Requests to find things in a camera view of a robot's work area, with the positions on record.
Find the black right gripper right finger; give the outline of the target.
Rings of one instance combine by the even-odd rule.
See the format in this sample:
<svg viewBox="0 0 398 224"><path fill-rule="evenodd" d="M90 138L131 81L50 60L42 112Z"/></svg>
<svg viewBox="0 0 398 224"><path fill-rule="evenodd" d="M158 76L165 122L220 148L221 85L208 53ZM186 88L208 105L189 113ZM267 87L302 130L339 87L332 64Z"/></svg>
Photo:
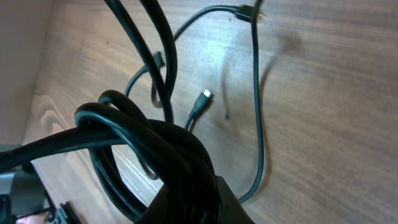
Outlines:
<svg viewBox="0 0 398 224"><path fill-rule="evenodd" d="M249 215L245 212L234 193L227 185L224 178L216 177L218 186L218 214L217 224L254 224Z"/></svg>

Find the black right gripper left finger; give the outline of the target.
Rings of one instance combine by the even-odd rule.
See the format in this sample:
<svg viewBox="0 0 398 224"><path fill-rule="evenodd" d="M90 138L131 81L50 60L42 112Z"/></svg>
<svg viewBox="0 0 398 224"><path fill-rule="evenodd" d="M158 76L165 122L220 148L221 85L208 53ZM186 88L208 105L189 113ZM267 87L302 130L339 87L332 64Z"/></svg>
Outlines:
<svg viewBox="0 0 398 224"><path fill-rule="evenodd" d="M196 187L180 192L164 184L136 223L199 223L198 197L199 189Z"/></svg>

